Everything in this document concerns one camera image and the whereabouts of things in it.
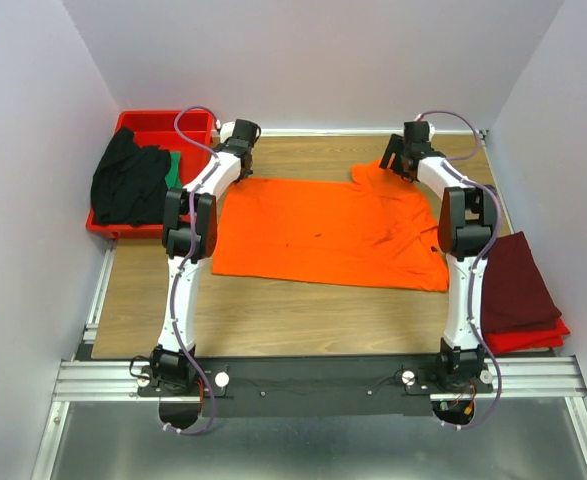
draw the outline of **orange t-shirt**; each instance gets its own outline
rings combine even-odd
[[[249,178],[232,185],[213,273],[446,291],[426,197],[378,165],[353,166],[353,183]]]

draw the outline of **wooden surface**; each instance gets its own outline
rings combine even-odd
[[[350,181],[349,168],[378,158],[388,137],[267,137],[253,152],[259,177]],[[436,137],[449,156],[468,152],[470,136]],[[494,183],[484,153],[456,164]],[[423,185],[434,215],[440,202]],[[507,233],[505,225],[502,233]],[[148,355],[164,319],[167,257],[159,240],[118,243],[94,358]],[[343,287],[202,274],[196,318],[201,356],[433,352],[448,297],[412,290]]]

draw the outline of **garment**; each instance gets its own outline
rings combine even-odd
[[[182,188],[180,182],[180,152],[171,152],[171,169],[164,177],[166,188]]]
[[[546,330],[487,333],[486,343],[495,354],[528,350],[531,348],[556,348],[564,345],[563,335],[571,332],[561,318],[555,321],[553,328]]]
[[[446,291],[426,197],[378,165],[352,167],[353,183],[249,178],[231,185],[213,273]]]
[[[561,316],[524,233],[498,238],[482,284],[482,332],[548,330]]]
[[[161,224],[166,198],[165,176],[171,167],[168,150],[138,147],[133,132],[120,128],[93,175],[91,207],[95,223]]]

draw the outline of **wire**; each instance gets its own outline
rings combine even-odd
[[[200,387],[200,411],[202,413],[202,409],[204,408],[204,383],[202,382],[201,378],[197,379],[197,384]]]
[[[193,430],[193,431],[187,432],[187,431],[181,430],[179,428],[175,428],[171,424],[165,425],[166,428],[168,428],[169,430],[172,430],[174,432],[177,432],[180,435],[198,435],[200,433],[207,432],[208,430],[210,430],[211,426],[213,425],[213,421],[215,420],[215,416],[217,415],[217,402],[215,400],[215,393],[213,392],[213,387],[211,386],[211,382],[209,381],[208,377],[206,376],[206,373],[204,373],[204,370],[202,369],[202,367],[200,367],[200,365],[195,361],[195,358],[193,358],[193,356],[189,353],[187,346],[184,344],[184,340],[182,340],[182,337],[180,336],[180,330],[177,325],[177,318],[175,317],[175,295],[176,295],[176,291],[177,291],[177,285],[178,285],[178,282],[180,281],[180,277],[182,276],[182,273],[184,272],[184,266],[186,265],[186,262],[188,262],[190,260],[190,258],[193,256],[193,254],[195,253],[195,243],[196,243],[195,242],[195,238],[196,238],[196,236],[195,236],[195,221],[196,221],[195,194],[197,193],[198,190],[200,190],[202,188],[204,182],[206,182],[211,177],[211,175],[213,175],[215,170],[217,170],[217,168],[220,165],[220,157],[218,156],[218,154],[215,150],[213,150],[209,146],[204,145],[200,142],[196,142],[195,140],[187,137],[184,133],[182,133],[182,131],[180,131],[180,128],[179,128],[180,119],[184,116],[185,113],[190,112],[191,110],[195,110],[195,109],[204,110],[204,111],[208,112],[210,115],[213,116],[214,122],[217,122],[217,117],[215,116],[215,114],[211,110],[209,110],[206,107],[193,106],[193,107],[185,108],[184,110],[182,110],[180,113],[177,114],[177,116],[175,117],[175,120],[173,121],[173,128],[175,129],[175,132],[183,140],[190,143],[191,145],[195,145],[196,147],[201,148],[202,150],[208,152],[215,159],[215,163],[213,164],[213,167],[211,168],[211,170],[206,175],[204,175],[202,180],[200,180],[200,183],[198,183],[193,188],[193,190],[191,190],[189,192],[189,216],[190,216],[190,224],[191,224],[191,246],[189,247],[189,251],[184,256],[184,259],[182,260],[182,262],[180,262],[180,265],[178,267],[178,272],[175,274],[175,277],[173,279],[173,283],[171,284],[171,293],[169,296],[169,311],[171,314],[171,320],[173,322],[172,323],[173,333],[175,334],[175,338],[177,339],[177,341],[180,345],[180,348],[182,349],[182,353],[184,353],[184,356],[186,357],[186,359],[193,366],[193,368],[195,368],[195,371],[198,373],[198,375],[200,376],[200,378],[204,382],[204,385],[208,389],[209,397],[211,399],[211,414],[209,415],[209,420],[206,422],[206,425],[204,425],[204,427],[199,428],[197,430]]]
[[[457,157],[448,157],[448,160],[450,162],[455,161],[455,160],[466,160],[468,158],[471,158],[473,156],[475,156],[475,154],[477,154],[477,152],[480,151],[480,147],[482,146],[482,142],[480,140],[480,134],[478,133],[478,131],[475,129],[475,127],[473,127],[473,125],[471,125],[471,122],[469,122],[466,118],[464,118],[462,115],[459,115],[455,112],[451,112],[449,110],[429,110],[428,112],[424,112],[424,113],[420,113],[415,120],[416,121],[420,121],[422,120],[424,117],[426,117],[427,115],[433,115],[436,113],[441,113],[443,115],[451,115],[453,117],[457,117],[460,120],[462,120],[464,123],[466,123],[466,125],[471,129],[471,132],[473,132],[473,137],[475,137],[475,146],[473,147],[473,151],[467,155],[460,155]]]
[[[129,363],[129,375],[131,375],[133,378],[138,378],[140,380],[150,380],[151,377],[149,377],[146,373],[133,373],[133,364],[136,362],[136,360],[144,360],[147,363],[151,363],[151,361],[144,355],[136,355],[131,359],[131,362]]]
[[[477,396],[477,389],[475,388],[475,382],[471,380],[471,388],[473,389],[473,396],[471,397],[471,405],[475,403],[475,397]]]
[[[462,393],[460,393],[457,397],[455,397],[453,400],[451,400],[449,407],[453,407],[453,406],[457,405],[458,403],[460,403],[460,399],[464,395],[466,395],[466,391],[472,385],[472,383],[473,383],[473,381],[469,380],[469,383],[466,384],[466,386],[464,387],[464,390],[462,390]]]
[[[495,228],[493,230],[491,238],[486,243],[484,248],[480,251],[480,253],[477,255],[477,257],[475,258],[475,261],[471,265],[471,272],[469,275],[469,293],[468,293],[468,297],[467,297],[467,310],[469,312],[468,321],[469,321],[469,324],[471,325],[471,330],[473,332],[473,335],[475,336],[477,341],[480,343],[480,345],[482,345],[482,348],[484,348],[484,350],[486,351],[488,356],[491,358],[493,365],[495,366],[495,372],[496,372],[496,376],[497,376],[497,389],[495,391],[495,398],[493,399],[493,403],[488,408],[488,410],[484,413],[484,415],[482,415],[477,421],[474,421],[473,423],[469,423],[468,425],[453,425],[454,427],[456,427],[458,429],[467,430],[469,428],[474,428],[474,427],[484,423],[493,414],[493,412],[497,408],[498,403],[500,402],[500,398],[502,397],[502,386],[503,386],[502,385],[502,370],[500,369],[500,365],[497,362],[497,358],[495,358],[495,355],[493,354],[493,352],[491,351],[489,346],[486,344],[486,342],[482,338],[482,335],[480,334],[479,330],[475,326],[475,323],[474,323],[475,315],[473,312],[473,287],[475,286],[475,280],[476,280],[476,275],[477,275],[477,266],[479,265],[479,263],[482,259],[484,259],[488,256],[489,251],[491,250],[491,248],[493,247],[493,245],[497,241],[497,236],[502,228],[502,208],[500,207],[500,201],[498,200],[495,193],[493,193],[493,190],[491,190],[486,185],[482,185],[480,183],[469,180],[467,177],[465,177],[460,172],[458,172],[455,168],[453,168],[453,166],[449,163],[454,160],[466,160],[467,158],[471,158],[477,152],[479,152],[480,147],[482,145],[482,142],[480,140],[480,135],[479,135],[477,129],[471,124],[471,122],[469,122],[462,115],[459,115],[455,112],[450,112],[448,110],[429,110],[428,112],[424,112],[424,113],[421,113],[420,115],[418,115],[417,120],[422,120],[427,115],[432,115],[432,114],[444,114],[444,115],[451,115],[451,116],[457,117],[460,120],[462,120],[464,123],[466,123],[466,125],[468,125],[468,127],[473,132],[473,137],[475,138],[475,146],[473,147],[473,151],[468,155],[462,155],[462,156],[458,156],[458,157],[447,157],[445,160],[442,160],[441,166],[444,168],[444,170],[446,170],[446,172],[448,172],[452,177],[454,177],[460,183],[463,183],[463,184],[471,186],[471,187],[479,188],[484,193],[486,193],[488,195],[488,197],[491,199],[491,201],[493,202],[493,204],[495,205],[495,211],[497,212],[497,218],[495,220]]]

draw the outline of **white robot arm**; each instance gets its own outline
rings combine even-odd
[[[469,181],[430,143],[433,127],[425,121],[404,124],[404,136],[392,135],[380,163],[403,179],[419,181],[442,200],[440,248],[449,268],[449,311],[437,370],[440,384],[468,383],[484,367],[480,310],[482,279],[497,209],[490,187]],[[475,218],[467,219],[467,212]]]
[[[231,153],[219,152],[218,157],[211,159],[206,168],[189,184],[184,186],[186,192],[193,191],[198,185],[201,187],[197,193],[213,195],[216,200],[224,194],[229,185],[237,181],[241,176],[241,159]],[[171,296],[175,276],[180,269],[182,270],[180,281],[175,287],[174,306],[175,318],[178,321],[179,332],[187,349],[195,348],[195,311],[197,306],[197,290],[200,283],[200,273],[206,263],[206,257],[200,258],[195,262],[187,261],[184,266],[184,255],[175,255],[169,257],[169,295],[166,299],[166,313],[164,315],[164,325],[158,344],[162,345],[164,350],[179,352],[180,344],[175,338],[171,318]]]
[[[158,345],[149,358],[151,381],[183,388],[192,384],[195,372],[182,347],[194,354],[197,291],[217,242],[217,200],[231,183],[252,173],[251,151],[259,133],[260,127],[246,120],[225,124],[204,170],[183,189],[167,193],[162,244],[169,255],[169,295]]]

